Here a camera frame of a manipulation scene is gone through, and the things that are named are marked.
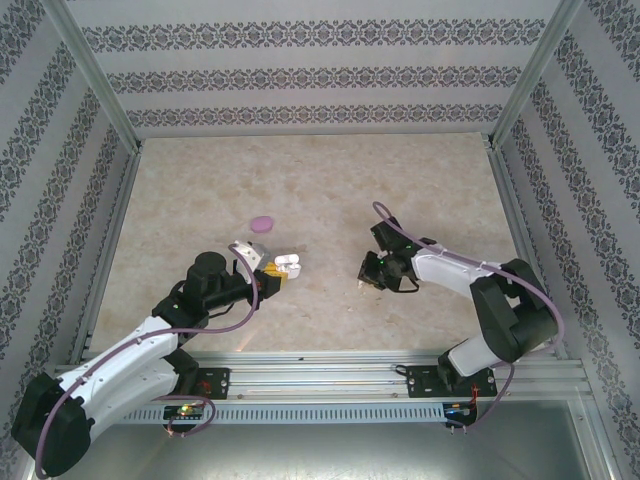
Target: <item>beige marble surface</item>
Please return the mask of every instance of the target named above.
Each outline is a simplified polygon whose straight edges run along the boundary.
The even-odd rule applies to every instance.
[[[404,228],[476,258],[515,251],[479,134],[272,136],[147,140],[91,349],[134,329],[197,254],[235,239],[297,252],[303,270],[225,335],[187,350],[442,351],[479,331],[471,301],[432,284],[399,295],[358,288],[376,244],[373,200]],[[249,221],[275,218],[256,235]],[[212,325],[239,321],[237,305]]]

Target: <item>pink disc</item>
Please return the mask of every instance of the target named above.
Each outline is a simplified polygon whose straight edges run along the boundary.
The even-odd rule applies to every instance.
[[[273,218],[256,217],[251,220],[251,231],[254,233],[267,233],[273,228]]]

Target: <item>patterned wallpaper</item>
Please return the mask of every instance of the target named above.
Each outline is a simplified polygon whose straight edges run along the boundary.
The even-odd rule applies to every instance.
[[[67,362],[130,159],[35,0],[2,0],[0,478],[27,383]]]
[[[489,133],[557,3],[69,6],[145,138]]]
[[[640,478],[638,5],[585,2],[503,153],[623,478]]]

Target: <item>table surface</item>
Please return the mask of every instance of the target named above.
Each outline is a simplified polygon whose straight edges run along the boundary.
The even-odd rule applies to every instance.
[[[340,135],[147,140],[91,343],[131,332],[195,257],[250,240],[298,253],[302,273],[242,329],[199,335],[198,351],[442,352],[476,334],[470,300],[434,284],[400,295],[359,285],[369,228],[385,203],[416,236],[482,260],[515,257],[479,134]],[[252,218],[274,229],[254,234]],[[213,320],[241,320],[248,305]]]

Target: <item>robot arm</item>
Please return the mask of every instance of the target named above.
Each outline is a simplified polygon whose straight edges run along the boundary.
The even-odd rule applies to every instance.
[[[390,221],[400,226],[395,218]],[[367,253],[359,280],[381,290],[389,288],[404,292],[406,290],[401,290],[400,284],[407,277],[414,283],[438,283],[473,300],[481,333],[438,359],[439,377],[450,390],[484,368],[500,362],[515,362],[558,332],[549,309],[524,287],[482,268],[470,267],[422,248],[385,222],[374,226],[371,232],[381,252]],[[438,247],[435,250],[443,250],[434,240],[423,238],[421,241]],[[542,290],[531,267],[522,260],[489,265]]]
[[[258,305],[300,272],[297,255],[283,255],[270,261],[269,252],[259,244],[234,244],[234,250],[253,269],[258,284]],[[225,258],[205,252],[195,259],[185,280],[152,310],[133,332],[90,362],[60,375],[55,380],[46,373],[27,386],[11,435],[35,458],[46,417],[62,395],[84,372],[120,345],[142,335],[171,328],[203,329],[213,317],[226,313],[211,311],[246,300],[253,301],[251,276],[234,262],[230,274]],[[58,413],[47,436],[44,470],[59,476],[75,465],[93,442],[109,426],[132,410],[168,394],[195,393],[198,364],[180,347],[195,333],[164,333],[144,340],[118,354],[73,392]]]

